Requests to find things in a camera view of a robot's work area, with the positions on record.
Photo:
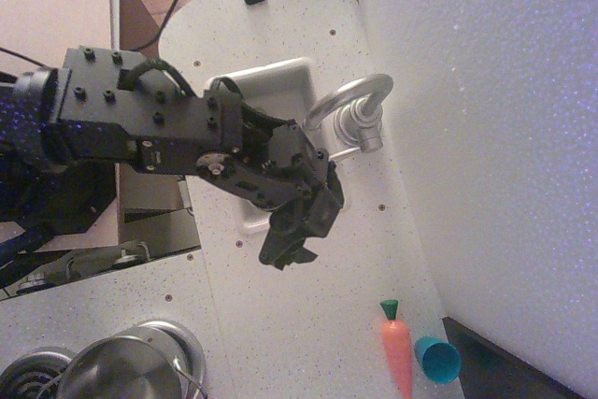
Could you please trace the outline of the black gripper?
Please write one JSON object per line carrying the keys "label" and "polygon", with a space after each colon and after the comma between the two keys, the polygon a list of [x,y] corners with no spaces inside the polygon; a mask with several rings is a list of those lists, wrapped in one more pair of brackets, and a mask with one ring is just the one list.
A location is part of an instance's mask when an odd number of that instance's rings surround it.
{"label": "black gripper", "polygon": [[326,236],[344,205],[335,164],[328,152],[314,147],[295,121],[270,121],[262,131],[251,123],[243,136],[242,166],[256,178],[244,182],[256,186],[250,201],[270,213],[259,262],[282,271],[290,264],[314,262],[318,255],[307,249],[309,236]]}

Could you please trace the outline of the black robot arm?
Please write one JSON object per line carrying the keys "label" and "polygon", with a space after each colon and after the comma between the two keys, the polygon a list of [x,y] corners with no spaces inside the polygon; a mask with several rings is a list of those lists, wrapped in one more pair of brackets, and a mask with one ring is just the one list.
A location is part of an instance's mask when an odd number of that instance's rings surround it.
{"label": "black robot arm", "polygon": [[22,249],[56,235],[43,208],[81,164],[127,164],[152,175],[197,176],[270,215],[259,259],[307,264],[311,237],[328,235],[344,205],[335,164],[294,120],[249,106],[229,78],[193,91],[162,59],[79,47],[1,85],[1,215],[33,224]]}

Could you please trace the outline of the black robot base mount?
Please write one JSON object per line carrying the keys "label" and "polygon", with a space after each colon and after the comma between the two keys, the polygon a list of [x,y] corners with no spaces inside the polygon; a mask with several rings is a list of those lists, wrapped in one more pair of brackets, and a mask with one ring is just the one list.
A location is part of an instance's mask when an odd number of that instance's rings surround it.
{"label": "black robot base mount", "polygon": [[1,296],[8,299],[200,249],[186,179],[84,164],[1,168]]}

